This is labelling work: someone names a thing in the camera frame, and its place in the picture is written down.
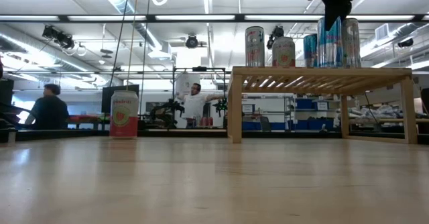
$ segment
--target person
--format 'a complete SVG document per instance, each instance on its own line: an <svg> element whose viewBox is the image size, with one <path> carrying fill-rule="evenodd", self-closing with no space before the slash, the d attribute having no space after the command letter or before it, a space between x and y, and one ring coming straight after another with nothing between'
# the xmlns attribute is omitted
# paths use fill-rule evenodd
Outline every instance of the person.
<svg viewBox="0 0 429 224"><path fill-rule="evenodd" d="M199 120L204 111L204 105L213 100L223 99L223 95L203 95L201 92L201 85L194 83L190 89L190 95L181 95L176 93L178 98L185 102L185 112L183 116L186 119L186 128L194 127L194 120Z"/></svg>
<svg viewBox="0 0 429 224"><path fill-rule="evenodd" d="M32 113L36 115L36 129L64 129L67 128L67 104L57 96L61 88L55 84L45 85L43 97L34 103ZM29 115L25 124L32 124L35 117Z"/></svg>

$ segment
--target person in dark shirt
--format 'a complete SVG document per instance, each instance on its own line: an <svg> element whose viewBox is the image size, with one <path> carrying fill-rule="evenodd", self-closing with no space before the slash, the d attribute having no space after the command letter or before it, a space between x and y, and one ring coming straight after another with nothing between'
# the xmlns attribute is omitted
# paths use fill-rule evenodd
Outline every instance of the person in dark shirt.
<svg viewBox="0 0 429 224"><path fill-rule="evenodd" d="M57 96L61 88L55 84L45 85L43 97L34 103L32 112L36 115L35 129L64 129L67 128L67 104ZM34 116L28 116L25 124L31 124Z"/></svg>

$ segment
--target man in white shirt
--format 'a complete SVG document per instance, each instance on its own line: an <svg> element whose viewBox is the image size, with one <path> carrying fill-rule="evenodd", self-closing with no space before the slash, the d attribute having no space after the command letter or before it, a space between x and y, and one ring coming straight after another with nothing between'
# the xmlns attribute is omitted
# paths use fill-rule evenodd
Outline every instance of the man in white shirt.
<svg viewBox="0 0 429 224"><path fill-rule="evenodd" d="M190 95L180 95L176 93L178 98L185 102L183 118L186 119L186 128L194 126L194 119L201 119L204 111L204 105L213 100L223 99L223 95L203 95L200 94L201 85L194 83L190 89Z"/></svg>

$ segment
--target air vent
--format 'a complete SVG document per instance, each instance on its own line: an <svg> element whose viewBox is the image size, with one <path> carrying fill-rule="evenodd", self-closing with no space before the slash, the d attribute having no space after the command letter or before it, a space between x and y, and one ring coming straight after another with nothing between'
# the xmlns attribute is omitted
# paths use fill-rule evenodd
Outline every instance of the air vent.
<svg viewBox="0 0 429 224"><path fill-rule="evenodd" d="M375 39L384 40L389 37L389 24L385 23L382 26L375 29Z"/></svg>

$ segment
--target wooden table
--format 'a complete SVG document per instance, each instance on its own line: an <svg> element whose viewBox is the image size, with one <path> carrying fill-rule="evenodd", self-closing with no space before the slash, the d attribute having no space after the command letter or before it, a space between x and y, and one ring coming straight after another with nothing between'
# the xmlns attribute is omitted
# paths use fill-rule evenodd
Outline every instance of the wooden table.
<svg viewBox="0 0 429 224"><path fill-rule="evenodd" d="M400 83L405 139L349 135L347 96ZM341 95L343 138L417 144L412 71L408 68L282 68L234 66L228 85L228 137L241 143L242 93L314 93Z"/></svg>

